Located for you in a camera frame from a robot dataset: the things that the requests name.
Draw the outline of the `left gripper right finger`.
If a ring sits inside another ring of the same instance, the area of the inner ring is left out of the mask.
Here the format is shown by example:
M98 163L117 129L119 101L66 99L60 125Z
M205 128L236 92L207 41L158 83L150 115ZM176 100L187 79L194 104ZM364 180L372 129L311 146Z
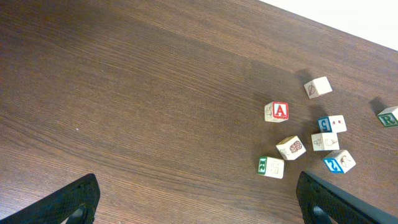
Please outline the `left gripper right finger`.
M397 217L308 172L300 173L296 196L305 224L397 223Z

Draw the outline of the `wooden block blue Z side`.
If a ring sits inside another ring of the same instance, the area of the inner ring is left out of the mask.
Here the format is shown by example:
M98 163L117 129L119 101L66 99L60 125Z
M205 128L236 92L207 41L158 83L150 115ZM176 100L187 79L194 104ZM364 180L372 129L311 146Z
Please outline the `wooden block blue Z side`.
M324 163L330 172L345 174L352 169L356 162L347 150L331 151L323 158Z

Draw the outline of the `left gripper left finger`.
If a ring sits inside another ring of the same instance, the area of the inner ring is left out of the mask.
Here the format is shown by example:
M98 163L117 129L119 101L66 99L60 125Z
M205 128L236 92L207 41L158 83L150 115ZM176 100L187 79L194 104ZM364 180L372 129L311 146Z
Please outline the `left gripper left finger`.
M86 174L43 199L9 215L1 223L92 224L100 200L94 174Z

